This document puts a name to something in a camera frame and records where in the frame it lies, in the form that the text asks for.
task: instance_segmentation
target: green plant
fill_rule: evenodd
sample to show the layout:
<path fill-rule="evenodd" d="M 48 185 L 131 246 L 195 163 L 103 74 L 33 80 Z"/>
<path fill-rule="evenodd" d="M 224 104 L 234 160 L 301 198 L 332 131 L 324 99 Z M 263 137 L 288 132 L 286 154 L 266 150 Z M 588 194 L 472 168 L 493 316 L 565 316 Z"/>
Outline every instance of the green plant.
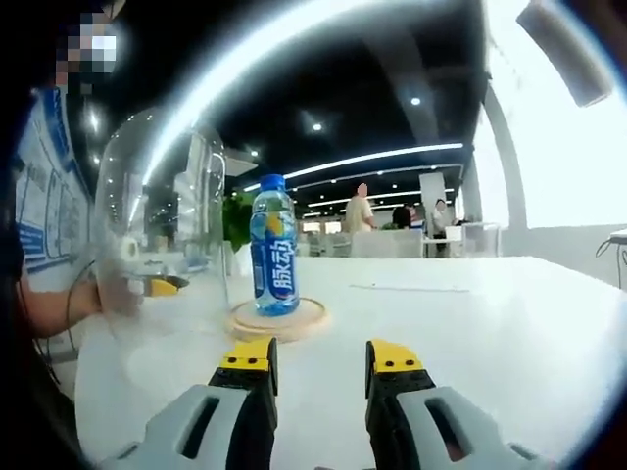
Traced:
<path fill-rule="evenodd" d="M 233 252 L 237 252 L 242 245 L 251 241 L 253 199 L 253 195 L 247 193 L 224 198 L 222 205 L 224 241 L 231 242 Z"/>

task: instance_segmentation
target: yellow object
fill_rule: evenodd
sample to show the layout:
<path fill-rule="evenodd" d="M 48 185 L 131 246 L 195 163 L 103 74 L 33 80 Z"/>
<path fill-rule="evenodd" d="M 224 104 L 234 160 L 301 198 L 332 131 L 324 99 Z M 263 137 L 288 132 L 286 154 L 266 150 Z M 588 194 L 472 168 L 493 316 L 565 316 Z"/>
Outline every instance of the yellow object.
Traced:
<path fill-rule="evenodd" d="M 150 297 L 171 297 L 178 293 L 178 288 L 163 279 L 151 279 Z"/>
<path fill-rule="evenodd" d="M 283 222 L 278 212 L 271 212 L 265 220 L 265 228 L 272 232 L 275 237 L 283 236 Z"/>
<path fill-rule="evenodd" d="M 422 362 L 409 348 L 383 340 L 371 340 L 374 349 L 374 373 L 422 370 Z"/>
<path fill-rule="evenodd" d="M 219 367 L 268 372 L 270 367 L 267 354 L 271 340 L 271 337 L 267 337 L 250 343 L 237 342 L 233 351 L 224 357 Z"/>

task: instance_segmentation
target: blue bottle cap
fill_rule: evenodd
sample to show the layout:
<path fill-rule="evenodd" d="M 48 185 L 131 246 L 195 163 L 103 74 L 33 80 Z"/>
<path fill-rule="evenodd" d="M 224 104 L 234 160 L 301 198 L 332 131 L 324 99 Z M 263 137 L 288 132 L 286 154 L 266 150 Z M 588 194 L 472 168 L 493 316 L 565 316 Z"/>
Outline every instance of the blue bottle cap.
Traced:
<path fill-rule="evenodd" d="M 268 174 L 262 178 L 262 191 L 281 189 L 285 191 L 285 178 L 280 174 Z"/>

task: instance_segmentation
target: man in beige shirt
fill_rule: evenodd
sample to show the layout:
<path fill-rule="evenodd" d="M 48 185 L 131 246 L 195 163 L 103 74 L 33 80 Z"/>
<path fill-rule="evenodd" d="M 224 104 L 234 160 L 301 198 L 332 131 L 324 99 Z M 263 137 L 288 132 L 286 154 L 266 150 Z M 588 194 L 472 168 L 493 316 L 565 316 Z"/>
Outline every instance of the man in beige shirt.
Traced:
<path fill-rule="evenodd" d="M 367 195 L 368 187 L 362 183 L 357 189 L 357 194 L 346 205 L 346 225 L 350 233 L 369 232 L 376 228 L 370 203 L 366 199 Z"/>

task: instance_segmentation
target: plastic bottle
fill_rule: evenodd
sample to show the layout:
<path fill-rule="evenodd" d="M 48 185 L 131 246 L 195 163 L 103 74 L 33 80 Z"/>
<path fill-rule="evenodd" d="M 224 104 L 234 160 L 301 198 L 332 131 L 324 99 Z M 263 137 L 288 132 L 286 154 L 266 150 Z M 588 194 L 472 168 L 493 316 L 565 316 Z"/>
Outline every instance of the plastic bottle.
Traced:
<path fill-rule="evenodd" d="M 285 179 L 270 174 L 253 203 L 251 255 L 257 312 L 262 316 L 292 313 L 299 304 L 295 274 L 297 242 L 294 204 L 285 193 Z"/>

